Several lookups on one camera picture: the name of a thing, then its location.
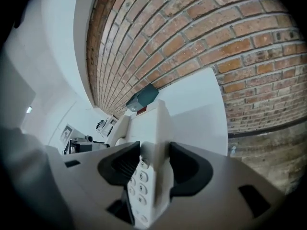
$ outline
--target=keypad button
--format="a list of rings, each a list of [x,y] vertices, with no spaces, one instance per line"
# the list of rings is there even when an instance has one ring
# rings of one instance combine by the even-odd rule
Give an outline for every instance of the keypad button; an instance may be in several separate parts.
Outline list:
[[[133,177],[130,178],[130,184],[135,186],[135,179]]]
[[[138,201],[142,204],[142,205],[146,205],[146,199],[142,196],[142,195],[138,195]]]
[[[142,222],[148,222],[147,218],[145,216],[143,216],[143,215],[141,215],[141,221]]]
[[[142,194],[147,194],[147,188],[142,183],[139,183],[139,191]]]
[[[147,182],[147,181],[148,181],[148,175],[147,175],[144,171],[140,171],[139,179],[140,179],[142,182]]]
[[[129,187],[129,193],[131,193],[132,196],[135,195],[135,191],[132,187]]]
[[[141,167],[145,170],[147,170],[149,167],[149,162],[147,159],[141,159],[140,164],[141,164]]]

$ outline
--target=rectangular black slot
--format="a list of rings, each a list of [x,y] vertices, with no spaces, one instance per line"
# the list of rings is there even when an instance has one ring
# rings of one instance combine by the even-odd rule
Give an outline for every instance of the rectangular black slot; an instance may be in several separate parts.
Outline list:
[[[245,185],[239,187],[239,191],[244,197],[250,210],[252,211],[254,218],[262,215],[270,208],[270,204],[265,198],[257,191],[257,189],[251,185]]]
[[[65,162],[65,165],[66,165],[67,168],[78,165],[78,164],[80,164],[80,162],[76,161],[76,160]]]

